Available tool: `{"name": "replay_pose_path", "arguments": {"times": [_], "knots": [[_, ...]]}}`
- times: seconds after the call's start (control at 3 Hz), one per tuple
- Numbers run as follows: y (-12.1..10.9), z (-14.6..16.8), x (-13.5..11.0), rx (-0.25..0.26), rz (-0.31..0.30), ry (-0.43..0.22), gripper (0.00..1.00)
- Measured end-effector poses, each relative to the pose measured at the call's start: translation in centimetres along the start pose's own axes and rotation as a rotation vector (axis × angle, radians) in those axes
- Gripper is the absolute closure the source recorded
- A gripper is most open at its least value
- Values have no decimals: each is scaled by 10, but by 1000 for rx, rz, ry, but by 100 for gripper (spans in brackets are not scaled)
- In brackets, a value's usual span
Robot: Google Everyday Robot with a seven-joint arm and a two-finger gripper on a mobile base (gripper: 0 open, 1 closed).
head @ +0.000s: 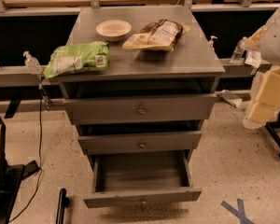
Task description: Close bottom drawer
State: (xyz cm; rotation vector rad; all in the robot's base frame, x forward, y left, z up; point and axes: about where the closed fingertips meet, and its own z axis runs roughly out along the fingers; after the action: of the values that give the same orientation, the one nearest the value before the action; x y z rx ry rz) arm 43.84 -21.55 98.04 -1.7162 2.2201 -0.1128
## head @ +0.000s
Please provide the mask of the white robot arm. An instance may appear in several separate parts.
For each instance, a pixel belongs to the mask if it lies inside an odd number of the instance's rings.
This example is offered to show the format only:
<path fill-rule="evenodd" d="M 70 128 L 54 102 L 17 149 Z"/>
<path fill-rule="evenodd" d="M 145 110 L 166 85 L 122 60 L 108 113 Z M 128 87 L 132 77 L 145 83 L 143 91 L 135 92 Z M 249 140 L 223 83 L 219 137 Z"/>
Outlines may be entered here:
<path fill-rule="evenodd" d="M 269 71 L 256 73 L 243 119 L 247 129 L 258 129 L 280 108 L 280 8 L 246 40 L 244 48 L 259 51 L 261 58 L 272 65 Z"/>

